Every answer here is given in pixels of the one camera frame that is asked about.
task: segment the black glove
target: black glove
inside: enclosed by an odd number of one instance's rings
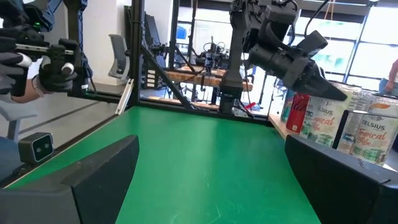
[[[30,65],[32,60],[24,54],[0,53],[0,94],[8,94],[12,88],[23,95]]]
[[[67,93],[72,89],[73,79],[77,77],[74,67],[66,63],[61,69],[54,68],[48,57],[43,58],[39,74],[35,77],[43,92]]]

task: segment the tropical vibe can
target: tropical vibe can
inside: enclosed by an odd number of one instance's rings
[[[373,93],[374,91],[371,90],[361,90],[359,92],[358,104],[356,105],[355,110],[366,111]],[[348,115],[343,133],[341,134],[341,139],[337,146],[337,150],[346,154],[350,153],[355,142],[355,135],[358,130],[359,124],[361,123],[361,119],[361,114],[350,113]]]
[[[397,116],[398,98],[374,93],[369,101],[368,112]],[[398,119],[363,115],[351,155],[383,166],[397,133]]]
[[[332,147],[344,110],[354,110],[358,104],[361,87],[331,82],[347,95],[345,101],[322,99],[315,108],[308,138],[319,144]]]
[[[301,127],[300,136],[303,138],[308,138],[312,130],[312,120],[317,113],[318,105],[322,102],[322,98],[316,96],[310,96],[308,101],[307,110],[305,111],[305,117],[303,121],[303,125]]]
[[[298,93],[294,95],[292,109],[290,110],[289,118],[286,123],[287,129],[295,133],[300,133],[309,100],[310,96],[308,95],[301,95]]]

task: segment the human hand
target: human hand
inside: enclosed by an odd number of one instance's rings
[[[390,93],[394,89],[394,82],[388,81],[387,85],[384,87],[386,93]]]

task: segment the green table surface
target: green table surface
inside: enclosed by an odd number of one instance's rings
[[[140,154],[116,223],[320,223],[275,129],[149,108],[130,109],[11,188],[130,134]]]

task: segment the white can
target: white can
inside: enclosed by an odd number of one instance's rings
[[[369,101],[372,97],[372,93],[374,93],[374,91],[361,90],[358,95],[359,99],[355,107],[355,110],[366,111],[367,110],[366,107],[369,104]],[[337,146],[337,150],[349,154],[349,152],[353,147],[355,141],[355,135],[358,130],[359,124],[361,123],[361,119],[362,119],[361,114],[350,113],[348,115],[343,133],[341,134],[341,139]]]
[[[398,98],[375,93],[368,112],[398,116]],[[351,154],[383,166],[398,133],[398,119],[363,115]]]
[[[303,126],[301,128],[300,136],[303,138],[308,138],[312,130],[312,119],[315,117],[317,108],[322,102],[322,98],[316,96],[310,96],[308,101],[307,110],[305,111],[305,117],[303,121]]]
[[[336,101],[322,98],[318,107],[315,108],[316,113],[312,118],[312,128],[308,135],[312,141],[329,147],[332,147],[335,141],[344,110],[355,109],[361,91],[360,86],[339,82],[331,82],[331,84],[347,95],[347,99]]]

